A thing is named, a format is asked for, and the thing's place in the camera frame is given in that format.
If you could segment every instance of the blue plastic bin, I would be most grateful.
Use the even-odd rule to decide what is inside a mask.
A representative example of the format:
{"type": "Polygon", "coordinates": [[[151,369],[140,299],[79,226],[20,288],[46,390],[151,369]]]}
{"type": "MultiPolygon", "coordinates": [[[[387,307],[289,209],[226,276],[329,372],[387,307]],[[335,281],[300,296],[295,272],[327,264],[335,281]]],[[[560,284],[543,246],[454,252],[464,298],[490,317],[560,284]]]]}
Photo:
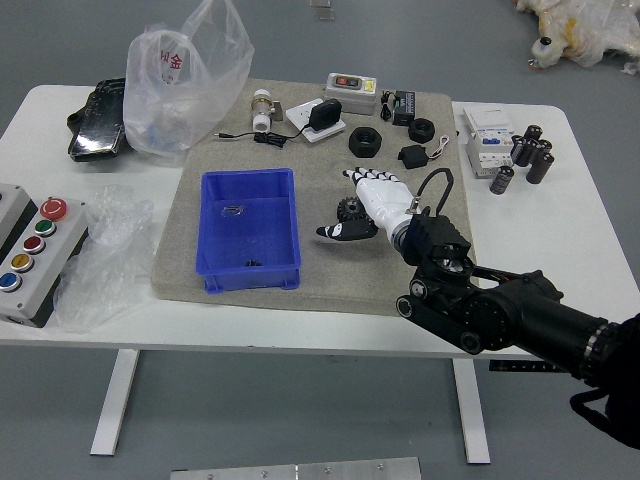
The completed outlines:
{"type": "Polygon", "coordinates": [[[202,176],[196,272],[213,294],[300,285],[291,169],[202,176]]]}

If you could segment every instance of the push button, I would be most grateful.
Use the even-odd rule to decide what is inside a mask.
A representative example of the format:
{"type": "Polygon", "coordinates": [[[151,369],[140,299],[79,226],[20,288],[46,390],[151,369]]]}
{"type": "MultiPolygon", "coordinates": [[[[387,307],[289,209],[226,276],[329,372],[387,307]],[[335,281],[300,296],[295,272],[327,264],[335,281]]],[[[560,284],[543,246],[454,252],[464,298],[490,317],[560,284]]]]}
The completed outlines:
{"type": "Polygon", "coordinates": [[[61,198],[51,197],[40,206],[40,215],[55,222],[67,214],[67,202],[61,198]]]}
{"type": "Polygon", "coordinates": [[[24,251],[33,255],[40,253],[42,250],[44,250],[44,247],[44,240],[40,237],[36,237],[35,235],[33,237],[27,238],[22,244],[22,248],[24,249],[24,251]]]}
{"type": "Polygon", "coordinates": [[[26,253],[19,253],[11,260],[11,269],[14,272],[28,272],[33,267],[33,258],[26,253]]]}
{"type": "Polygon", "coordinates": [[[0,277],[0,291],[13,292],[22,285],[22,277],[17,273],[5,273],[0,277]]]}
{"type": "Polygon", "coordinates": [[[35,226],[36,235],[40,237],[50,237],[56,233],[56,224],[51,220],[40,220],[35,226]]]}

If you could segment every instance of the robotic arm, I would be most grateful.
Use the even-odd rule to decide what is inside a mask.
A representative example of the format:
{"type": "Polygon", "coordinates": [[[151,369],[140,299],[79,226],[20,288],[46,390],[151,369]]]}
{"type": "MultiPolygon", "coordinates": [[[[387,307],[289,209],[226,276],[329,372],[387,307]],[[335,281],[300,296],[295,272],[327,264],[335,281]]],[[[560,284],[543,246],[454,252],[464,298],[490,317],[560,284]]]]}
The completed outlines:
{"type": "MultiPolygon", "coordinates": [[[[569,372],[595,387],[571,398],[573,410],[640,449],[640,314],[623,324],[610,323],[562,305],[563,294],[540,270],[515,274],[474,265],[469,242],[440,215],[453,187],[448,169],[432,172],[416,197],[388,172],[357,169],[345,175],[356,184],[367,222],[375,224],[375,231],[385,229],[404,261],[416,267],[409,294],[396,302],[402,317],[472,355],[515,345],[569,372]],[[439,173],[447,176],[448,186],[432,216],[429,207],[420,211],[418,203],[439,173]],[[482,289],[471,282],[473,277],[497,285],[482,289]],[[585,405],[606,396],[604,414],[585,405]]],[[[318,229],[332,238],[328,232],[318,229]]]]}

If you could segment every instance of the table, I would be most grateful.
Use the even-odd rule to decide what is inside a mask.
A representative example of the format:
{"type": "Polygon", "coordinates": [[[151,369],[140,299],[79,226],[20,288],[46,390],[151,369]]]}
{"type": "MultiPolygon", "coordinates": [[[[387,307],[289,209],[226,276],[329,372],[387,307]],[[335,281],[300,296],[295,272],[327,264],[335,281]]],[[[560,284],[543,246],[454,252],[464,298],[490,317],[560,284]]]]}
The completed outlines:
{"type": "MultiPolygon", "coordinates": [[[[66,117],[84,105],[91,91],[54,85],[29,92],[0,140],[2,182],[23,186],[36,201],[50,195],[88,200],[104,185],[132,185],[137,199],[154,202],[151,229],[157,245],[181,169],[150,164],[135,155],[93,164],[71,161],[66,117]]],[[[459,115],[462,106],[454,103],[454,112],[459,115]]],[[[617,322],[635,315],[640,292],[564,114],[545,106],[504,108],[518,131],[524,132],[529,123],[541,125],[558,161],[539,186],[533,188],[521,176],[498,197],[489,193],[488,180],[473,178],[461,156],[478,264],[513,272],[540,268],[565,292],[567,305],[617,322]]],[[[460,130],[464,142],[462,124],[460,130]]],[[[469,356],[400,317],[171,302],[157,299],[147,285],[139,305],[86,334],[67,332],[54,323],[41,330],[1,323],[0,344],[120,349],[92,449],[96,454],[113,454],[139,350],[452,358],[468,460],[488,462],[469,356]]],[[[517,348],[481,355],[530,357],[517,348]]]]}

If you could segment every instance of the gray felt mat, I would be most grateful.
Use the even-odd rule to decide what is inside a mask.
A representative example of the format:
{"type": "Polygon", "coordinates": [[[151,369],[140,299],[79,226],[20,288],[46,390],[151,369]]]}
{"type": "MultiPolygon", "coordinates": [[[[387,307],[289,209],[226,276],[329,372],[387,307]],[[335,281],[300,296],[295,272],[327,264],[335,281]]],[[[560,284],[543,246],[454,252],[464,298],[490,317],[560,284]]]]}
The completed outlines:
{"type": "MultiPolygon", "coordinates": [[[[282,102],[283,110],[323,96],[321,85],[250,79],[213,133],[250,131],[250,104],[258,88],[269,90],[274,100],[282,102]]],[[[437,148],[441,135],[449,135],[451,140],[438,160],[414,170],[405,170],[397,160],[402,147],[414,144],[407,128],[385,123],[379,116],[379,108],[377,105],[373,116],[343,113],[347,128],[314,144],[300,136],[288,141],[281,150],[258,144],[252,136],[221,140],[209,135],[195,145],[187,157],[156,253],[152,285],[157,294],[164,299],[187,302],[395,315],[396,299],[408,291],[414,269],[389,245],[384,232],[380,231],[373,239],[355,242],[335,242],[315,233],[319,226],[335,224],[338,202],[355,195],[353,183],[341,172],[359,166],[391,171],[415,193],[429,172],[448,167],[456,183],[442,214],[451,218],[465,238],[471,240],[471,233],[451,99],[439,94],[416,95],[416,116],[430,119],[436,127],[435,138],[426,145],[427,153],[437,148]],[[374,127],[382,135],[382,147],[374,158],[356,158],[348,148],[349,135],[359,126],[374,127]],[[203,280],[195,272],[202,174],[280,167],[289,167],[294,172],[302,255],[300,287],[205,293],[203,280]]],[[[296,133],[286,117],[283,122],[274,122],[272,130],[284,135],[296,133]]],[[[444,175],[437,175],[423,194],[421,206],[435,208],[445,185],[444,175]]]]}

